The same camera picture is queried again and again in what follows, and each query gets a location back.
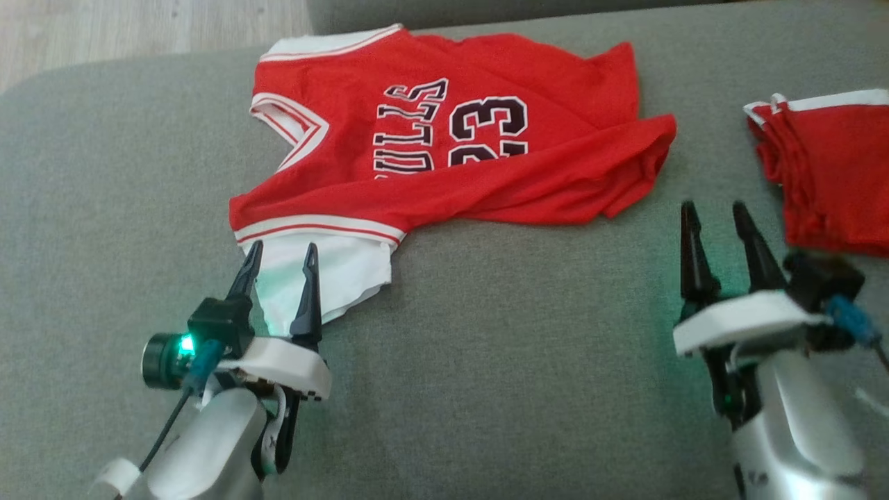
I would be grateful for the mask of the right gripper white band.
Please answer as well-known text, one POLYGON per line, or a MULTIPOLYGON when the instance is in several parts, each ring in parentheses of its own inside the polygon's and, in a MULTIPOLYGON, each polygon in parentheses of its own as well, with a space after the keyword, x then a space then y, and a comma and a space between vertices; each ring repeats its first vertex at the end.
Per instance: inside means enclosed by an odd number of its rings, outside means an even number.
POLYGON ((756 419, 789 433, 828 433, 831 395, 808 358, 831 348, 831 320, 804 310, 746 203, 733 219, 747 260, 749 292, 717 301, 695 203, 681 206, 681 297, 686 302, 671 338, 679 357, 701 358, 714 411, 734 431, 756 419))

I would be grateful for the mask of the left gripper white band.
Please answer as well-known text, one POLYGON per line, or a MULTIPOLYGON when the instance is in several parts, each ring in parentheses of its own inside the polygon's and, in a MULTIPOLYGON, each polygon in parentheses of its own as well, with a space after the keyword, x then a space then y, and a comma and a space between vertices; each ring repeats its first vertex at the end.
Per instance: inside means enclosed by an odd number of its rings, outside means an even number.
MULTIPOLYGON (((264 244, 255 240, 226 294, 226 301, 250 298, 261 267, 264 244)), ((251 464, 260 477, 282 474, 291 461, 301 403, 324 401, 331 393, 331 373, 317 353, 323 339, 318 249, 308 245, 299 307, 289 329, 290 340, 257 337, 239 360, 222 361, 222 372, 258 404, 260 433, 249 437, 251 464)))

